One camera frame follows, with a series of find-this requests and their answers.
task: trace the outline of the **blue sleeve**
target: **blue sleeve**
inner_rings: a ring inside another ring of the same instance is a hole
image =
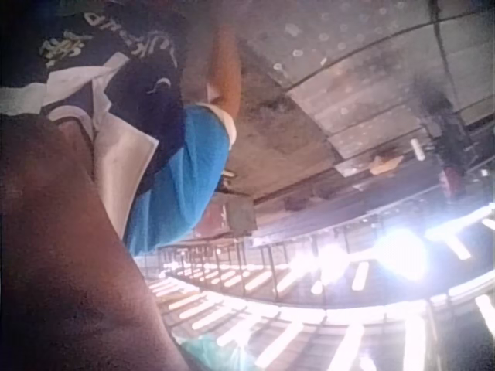
[[[190,106],[186,140],[138,196],[129,216],[125,243],[132,255],[150,252],[187,235],[200,221],[224,170],[227,131],[213,112]]]

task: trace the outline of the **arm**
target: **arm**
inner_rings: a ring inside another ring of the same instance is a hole
[[[226,23],[215,29],[208,85],[215,96],[211,103],[235,119],[241,105],[241,61],[234,29]]]
[[[187,369],[62,135],[0,118],[0,369]]]

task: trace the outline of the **metal panel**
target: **metal panel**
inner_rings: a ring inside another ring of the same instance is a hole
[[[287,87],[367,44],[428,21],[424,0],[258,0],[240,34]]]

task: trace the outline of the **green object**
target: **green object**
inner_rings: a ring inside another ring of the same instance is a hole
[[[211,371],[260,371],[245,349],[228,345],[219,347],[212,335],[196,339],[176,339],[180,346]]]

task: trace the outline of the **fluorescent light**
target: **fluorescent light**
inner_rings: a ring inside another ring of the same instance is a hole
[[[266,348],[256,359],[256,366],[264,369],[268,367],[280,354],[287,345],[304,329],[301,322],[291,323],[285,331]]]
[[[169,305],[169,309],[172,310],[172,309],[177,309],[177,308],[183,307],[184,305],[188,305],[189,303],[192,303],[193,301],[196,301],[203,296],[204,296],[203,294],[191,295],[188,298],[185,298],[185,299],[176,301],[175,303],[172,303],[171,305]]]
[[[263,272],[246,284],[246,291],[251,291],[265,283],[271,277],[271,272]]]
[[[444,241],[460,260],[466,260],[471,257],[471,253],[466,249],[464,243],[462,243],[456,236],[448,236],[444,239]]]
[[[362,356],[360,358],[359,367],[363,371],[377,371],[377,367],[375,366],[373,360],[368,356]]]
[[[235,284],[238,284],[241,281],[242,281],[242,277],[240,275],[238,275],[238,276],[231,278],[229,281],[225,282],[224,286],[226,288],[230,288],[230,287],[234,286]]]
[[[222,274],[220,276],[220,279],[221,280],[226,280],[226,279],[228,279],[228,278],[230,278],[230,277],[232,277],[234,275],[235,275],[235,271],[230,271],[230,272],[227,272],[227,273]]]
[[[328,371],[349,371],[357,355],[361,344],[364,327],[359,324],[351,325],[346,330],[346,335],[340,343],[335,356],[330,363]]]
[[[368,263],[367,261],[359,263],[359,265],[357,266],[356,275],[354,276],[353,290],[362,291],[364,289],[369,269],[370,263]]]
[[[495,308],[493,307],[488,295],[481,295],[475,299],[476,305],[480,309],[481,315],[485,320],[486,326],[495,337]]]
[[[208,274],[207,276],[204,276],[204,277],[205,277],[207,280],[209,280],[210,278],[213,278],[213,277],[215,277],[215,276],[217,276],[217,275],[218,275],[218,271],[213,272],[213,273],[210,273],[210,274]]]
[[[260,321],[257,315],[252,315],[245,320],[237,323],[233,328],[225,332],[221,337],[217,339],[217,344],[220,347],[226,346],[229,342],[238,339],[245,338],[246,332],[251,331],[251,327],[256,325]]]
[[[481,223],[483,223],[484,226],[487,226],[491,230],[495,230],[495,220],[492,220],[492,219],[483,219],[481,221]]]
[[[204,326],[208,326],[210,323],[219,320],[220,318],[228,315],[229,313],[230,313],[229,308],[225,308],[225,307],[220,308],[214,311],[213,313],[207,315],[206,317],[201,318],[199,321],[194,322],[191,325],[191,327],[193,328],[193,330],[199,330],[200,328],[203,328]]]
[[[425,274],[425,245],[409,230],[390,232],[377,241],[374,251],[381,264],[408,280],[418,281]]]
[[[426,328],[425,321],[418,316],[405,322],[404,371],[425,369]]]
[[[339,247],[331,246],[319,252],[321,282],[325,286],[337,282],[349,266],[349,256]]]
[[[320,280],[315,282],[315,284],[311,288],[311,293],[313,295],[321,295],[323,292],[323,284]]]
[[[215,303],[212,301],[205,301],[204,303],[202,303],[202,304],[200,304],[194,308],[183,311],[179,315],[179,318],[185,319],[185,318],[193,317],[194,315],[197,315],[198,313],[200,313],[202,311],[206,311],[208,308],[211,308],[214,305],[215,305]]]

